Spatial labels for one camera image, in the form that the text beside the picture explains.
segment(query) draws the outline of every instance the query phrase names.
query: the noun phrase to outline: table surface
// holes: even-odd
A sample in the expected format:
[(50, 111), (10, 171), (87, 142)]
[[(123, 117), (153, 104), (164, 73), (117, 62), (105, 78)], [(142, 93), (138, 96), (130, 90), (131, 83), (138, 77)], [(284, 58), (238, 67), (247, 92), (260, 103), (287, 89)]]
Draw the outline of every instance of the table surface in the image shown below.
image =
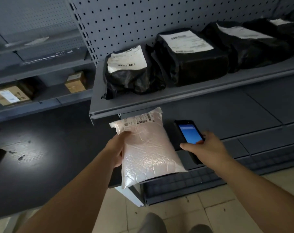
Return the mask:
[[(90, 101), (0, 123), (0, 218), (44, 205), (83, 170), (116, 133), (89, 118)], [(121, 185), (115, 168), (109, 187)]]

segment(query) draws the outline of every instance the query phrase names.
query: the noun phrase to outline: person's right hand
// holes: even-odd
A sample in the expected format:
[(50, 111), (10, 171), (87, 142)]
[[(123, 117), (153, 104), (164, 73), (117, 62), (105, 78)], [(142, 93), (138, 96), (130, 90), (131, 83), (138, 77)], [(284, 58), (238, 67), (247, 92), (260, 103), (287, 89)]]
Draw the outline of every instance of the person's right hand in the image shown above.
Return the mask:
[(194, 153), (204, 165), (215, 172), (227, 161), (234, 160), (214, 133), (206, 131), (202, 134), (206, 139), (203, 144), (181, 143), (180, 147)]

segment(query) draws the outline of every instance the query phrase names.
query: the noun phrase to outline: cardboard box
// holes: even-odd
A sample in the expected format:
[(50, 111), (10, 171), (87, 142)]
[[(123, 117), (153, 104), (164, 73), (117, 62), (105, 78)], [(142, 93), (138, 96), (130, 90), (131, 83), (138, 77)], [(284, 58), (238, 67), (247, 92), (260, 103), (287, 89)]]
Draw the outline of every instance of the cardboard box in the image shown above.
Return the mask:
[(12, 105), (31, 100), (33, 90), (21, 82), (0, 85), (0, 104)]
[(86, 78), (83, 71), (70, 75), (65, 82), (65, 85), (71, 93), (84, 91), (86, 86)]

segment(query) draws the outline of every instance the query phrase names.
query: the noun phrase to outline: translucent poly mailer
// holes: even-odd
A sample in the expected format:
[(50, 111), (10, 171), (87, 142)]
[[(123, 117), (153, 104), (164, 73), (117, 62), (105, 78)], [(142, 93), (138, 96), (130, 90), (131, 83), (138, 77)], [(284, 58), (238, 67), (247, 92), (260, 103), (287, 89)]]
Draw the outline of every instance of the translucent poly mailer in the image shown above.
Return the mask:
[(110, 123), (131, 131), (123, 149), (122, 188), (175, 172), (186, 172), (163, 128), (161, 108)]

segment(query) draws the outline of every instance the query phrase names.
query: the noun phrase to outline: label sticker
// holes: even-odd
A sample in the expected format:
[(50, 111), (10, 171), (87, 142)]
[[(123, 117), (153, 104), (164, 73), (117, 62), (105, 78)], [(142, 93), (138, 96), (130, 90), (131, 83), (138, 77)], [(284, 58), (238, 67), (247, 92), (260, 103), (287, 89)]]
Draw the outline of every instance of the label sticker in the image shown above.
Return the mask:
[(269, 22), (273, 23), (276, 26), (286, 24), (286, 23), (294, 23), (292, 21), (287, 21), (287, 20), (283, 20), (283, 19), (273, 19), (273, 20), (270, 20)]
[(81, 74), (70, 75), (68, 77), (67, 81), (74, 80), (74, 79), (77, 79), (77, 78), (81, 78)]
[(107, 63), (109, 73), (117, 70), (141, 70), (147, 67), (141, 45), (118, 54), (112, 53)]
[(0, 91), (0, 95), (3, 96), (10, 103), (15, 103), (20, 101), (15, 95), (13, 95), (9, 90)]
[(135, 116), (133, 118), (127, 118), (123, 120), (123, 126), (124, 128), (128, 128), (131, 126), (136, 126), (142, 123), (154, 123), (154, 117), (152, 113), (146, 113), (146, 114), (141, 114), (138, 116)]
[(42, 43), (42, 42), (46, 41), (48, 38), (49, 37), (45, 37), (45, 38), (40, 38), (40, 39), (33, 40), (30, 43), (26, 43), (25, 46)]
[(160, 35), (175, 53), (195, 53), (200, 51), (212, 50), (213, 47), (205, 40), (195, 35), (192, 31)]
[(232, 28), (224, 28), (216, 23), (219, 30), (225, 34), (238, 37), (240, 39), (272, 39), (273, 37), (259, 33), (241, 26), (236, 26)]

